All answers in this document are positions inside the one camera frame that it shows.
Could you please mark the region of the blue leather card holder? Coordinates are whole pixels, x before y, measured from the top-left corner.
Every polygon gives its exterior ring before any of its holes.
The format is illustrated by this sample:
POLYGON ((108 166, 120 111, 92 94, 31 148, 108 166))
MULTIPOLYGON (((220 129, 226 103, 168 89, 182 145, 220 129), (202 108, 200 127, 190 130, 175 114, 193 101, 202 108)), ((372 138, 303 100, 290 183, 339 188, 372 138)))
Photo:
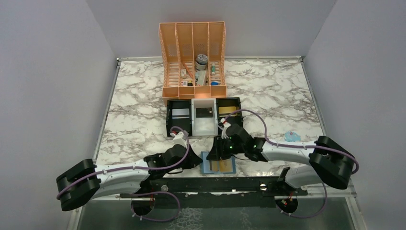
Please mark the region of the blue leather card holder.
POLYGON ((207 152, 207 151, 201 152, 201 158, 203 160, 203 162, 201 164, 202 174, 235 174, 237 172, 234 157, 231 157, 230 159, 227 159, 227 160, 219 160, 220 171, 211 172, 209 170, 209 161, 210 160, 206 159, 208 154, 209 154, 209 152, 207 152))

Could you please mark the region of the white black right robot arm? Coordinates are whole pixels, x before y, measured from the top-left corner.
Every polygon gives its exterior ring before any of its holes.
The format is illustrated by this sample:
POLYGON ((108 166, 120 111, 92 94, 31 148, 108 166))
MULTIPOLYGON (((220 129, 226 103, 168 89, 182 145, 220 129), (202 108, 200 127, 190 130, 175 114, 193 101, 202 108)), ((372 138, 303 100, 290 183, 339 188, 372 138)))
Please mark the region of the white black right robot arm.
POLYGON ((281 174, 276 188, 282 195, 288 195, 304 185, 319 183, 345 190, 351 176, 359 168, 355 157, 327 136, 319 136, 313 142, 276 142, 252 137, 237 124, 224 132, 226 138, 214 138, 207 160, 226 160, 235 154, 244 154, 254 162, 288 161, 302 164, 298 168, 288 168, 281 174))

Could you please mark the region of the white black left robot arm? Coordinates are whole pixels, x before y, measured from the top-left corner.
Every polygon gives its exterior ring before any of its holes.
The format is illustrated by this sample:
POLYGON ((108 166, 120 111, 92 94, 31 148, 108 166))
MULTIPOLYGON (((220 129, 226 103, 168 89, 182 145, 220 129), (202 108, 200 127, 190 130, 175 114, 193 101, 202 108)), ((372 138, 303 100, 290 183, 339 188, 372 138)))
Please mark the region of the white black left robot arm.
POLYGON ((148 180, 161 179, 176 169, 192 169, 202 162, 191 147, 181 144, 133 163, 97 165, 84 159, 56 178, 56 198, 62 211, 71 211, 102 196, 136 193, 143 197, 150 192, 148 180))

